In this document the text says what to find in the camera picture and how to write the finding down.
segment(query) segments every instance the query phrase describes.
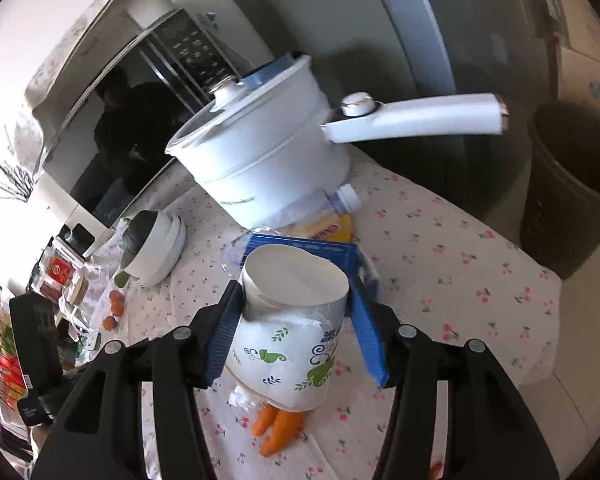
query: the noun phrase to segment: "tablecloth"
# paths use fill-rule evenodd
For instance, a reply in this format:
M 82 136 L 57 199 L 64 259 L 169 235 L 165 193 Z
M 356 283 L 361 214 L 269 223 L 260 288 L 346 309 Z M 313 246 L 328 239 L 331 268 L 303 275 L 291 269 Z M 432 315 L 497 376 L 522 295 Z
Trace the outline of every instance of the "tablecloth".
M 548 375 L 558 338 L 560 279 L 439 196 L 354 148 L 351 154 L 349 182 L 363 200 L 354 215 L 356 242 L 380 273 L 379 300 L 434 340 L 462 345 L 483 339 L 516 385 Z M 187 226 L 182 256 L 160 285 L 127 286 L 126 314 L 116 330 L 103 334 L 103 342 L 116 338 L 131 344 L 189 324 L 199 308 L 218 302 L 230 279 L 221 268 L 221 251 L 243 229 L 179 165 L 156 181 L 135 210 L 163 206 Z M 119 261 L 121 236 L 119 230 L 96 254 L 101 264 Z M 108 304 L 107 292 L 100 312 Z M 366 373 L 349 320 L 327 401 L 277 456 L 258 454 L 262 440 L 251 436 L 255 414 L 227 403 L 234 386 L 224 373 L 208 390 L 196 391 L 219 479 L 372 477 L 394 391 L 378 388 Z M 444 455 L 444 398 L 441 388 L 432 462 Z M 148 473 L 158 478 L 149 384 L 142 399 Z

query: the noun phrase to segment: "bowl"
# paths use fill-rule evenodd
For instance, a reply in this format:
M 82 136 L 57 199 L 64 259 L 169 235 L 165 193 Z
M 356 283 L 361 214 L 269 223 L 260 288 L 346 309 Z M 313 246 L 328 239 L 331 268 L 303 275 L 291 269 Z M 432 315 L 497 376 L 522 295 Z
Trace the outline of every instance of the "bowl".
M 171 249 L 167 253 L 162 265 L 151 276 L 139 279 L 138 285 L 146 287 L 157 285 L 169 275 L 175 264 L 178 262 L 178 259 L 184 248 L 184 242 L 187 238 L 187 228 L 179 217 L 176 216 L 174 220 L 176 219 L 178 220 L 178 232 L 176 234 L 174 243 L 170 244 Z
M 125 251 L 120 269 L 136 278 L 155 274 L 165 260 L 171 246 L 166 244 L 170 234 L 175 239 L 178 225 L 167 213 L 158 212 L 154 227 L 135 257 Z

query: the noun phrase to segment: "trash can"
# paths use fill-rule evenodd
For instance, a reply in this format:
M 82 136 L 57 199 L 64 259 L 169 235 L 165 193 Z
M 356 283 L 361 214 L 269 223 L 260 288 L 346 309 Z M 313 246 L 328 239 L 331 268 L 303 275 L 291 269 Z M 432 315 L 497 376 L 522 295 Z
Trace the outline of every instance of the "trash can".
M 600 244 L 600 113 L 553 102 L 536 110 L 522 249 L 562 279 Z

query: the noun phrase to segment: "white paper cup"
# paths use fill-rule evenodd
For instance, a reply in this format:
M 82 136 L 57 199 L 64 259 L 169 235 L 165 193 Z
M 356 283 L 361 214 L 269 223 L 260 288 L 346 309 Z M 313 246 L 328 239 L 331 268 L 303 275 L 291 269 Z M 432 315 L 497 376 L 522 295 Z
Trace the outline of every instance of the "white paper cup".
M 270 244 L 247 257 L 240 282 L 246 305 L 227 369 L 243 388 L 277 408 L 316 408 L 327 396 L 347 275 L 302 249 Z

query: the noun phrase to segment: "white handle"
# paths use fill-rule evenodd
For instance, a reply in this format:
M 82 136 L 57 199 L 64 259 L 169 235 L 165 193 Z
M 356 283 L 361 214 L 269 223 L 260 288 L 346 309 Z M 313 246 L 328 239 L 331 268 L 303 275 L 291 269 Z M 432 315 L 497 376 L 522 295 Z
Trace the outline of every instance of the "white handle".
M 375 112 L 322 126 L 331 142 L 434 135 L 499 135 L 507 109 L 493 94 L 412 99 L 381 105 Z

